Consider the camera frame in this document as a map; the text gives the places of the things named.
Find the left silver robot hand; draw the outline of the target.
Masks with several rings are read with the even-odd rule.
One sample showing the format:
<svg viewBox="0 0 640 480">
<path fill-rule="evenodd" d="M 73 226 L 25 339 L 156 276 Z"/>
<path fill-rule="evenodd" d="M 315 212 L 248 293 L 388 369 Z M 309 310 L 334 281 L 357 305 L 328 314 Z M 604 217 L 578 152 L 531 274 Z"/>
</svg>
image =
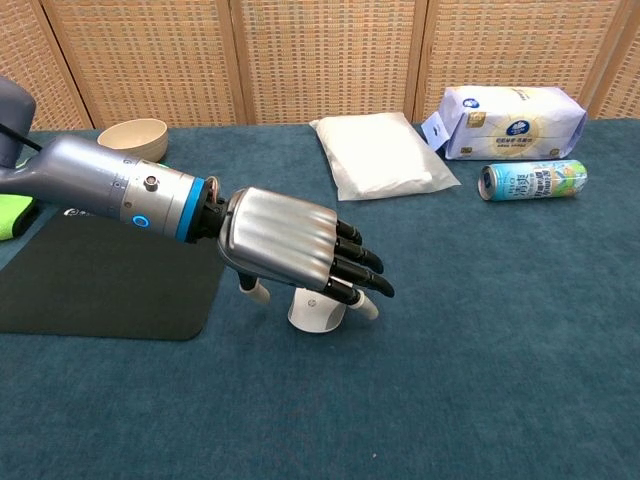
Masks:
<svg viewBox="0 0 640 480">
<path fill-rule="evenodd" d="M 303 199 L 256 187 L 234 193 L 217 244 L 240 290 L 261 304 L 270 301 L 262 279 L 315 292 L 371 320 L 377 307 L 364 290 L 395 296 L 382 260 L 363 246 L 358 229 Z"/>
</svg>

